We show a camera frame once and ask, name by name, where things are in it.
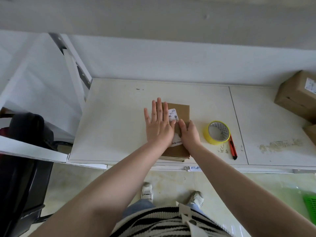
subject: person's right arm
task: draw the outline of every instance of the person's right arm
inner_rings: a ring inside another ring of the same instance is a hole
[[[227,208],[252,237],[316,236],[316,226],[202,146],[190,121],[181,140]]]

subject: cardboard box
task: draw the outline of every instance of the cardboard box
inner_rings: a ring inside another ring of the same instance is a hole
[[[178,119],[183,119],[185,124],[188,126],[190,122],[190,106],[189,105],[180,105],[180,104],[173,104],[168,103],[168,109],[175,109],[177,112]],[[176,122],[174,132],[181,137],[181,129],[179,127],[179,123]],[[163,153],[163,156],[160,159],[165,160],[173,160],[173,161],[180,161],[183,162],[186,159],[189,159],[190,153],[184,147],[183,144],[168,147],[166,151]]]
[[[316,76],[306,71],[297,72],[280,85],[274,103],[316,123]]]
[[[306,135],[308,135],[310,140],[314,143],[314,145],[316,145],[316,125],[304,127],[303,130],[305,131]]]

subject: black chair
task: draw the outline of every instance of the black chair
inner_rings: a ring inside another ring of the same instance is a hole
[[[53,132],[40,115],[15,114],[7,137],[57,151]],[[0,237],[17,237],[51,215],[40,217],[45,207],[53,162],[0,155]]]

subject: sticker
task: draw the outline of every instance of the sticker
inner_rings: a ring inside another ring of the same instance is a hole
[[[173,120],[176,120],[176,122],[178,122],[179,118],[178,118],[176,109],[170,109],[168,111],[169,111],[169,122]]]
[[[177,145],[182,145],[182,141],[181,141],[180,136],[177,133],[175,133],[170,147],[177,146]]]
[[[316,81],[307,78],[306,83],[305,83],[305,89],[307,91],[313,92],[314,94],[316,94]]]

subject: yellow tape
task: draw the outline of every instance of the yellow tape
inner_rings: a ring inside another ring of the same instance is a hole
[[[221,138],[215,139],[214,135],[213,135],[213,137],[211,136],[212,133],[210,133],[210,131],[211,131],[210,126],[216,127],[221,131]],[[229,140],[230,131],[229,131],[228,126],[225,123],[223,123],[221,121],[212,121],[206,127],[204,127],[203,136],[207,140],[208,143],[210,143],[212,145],[219,145],[219,144],[225,143],[226,141]]]

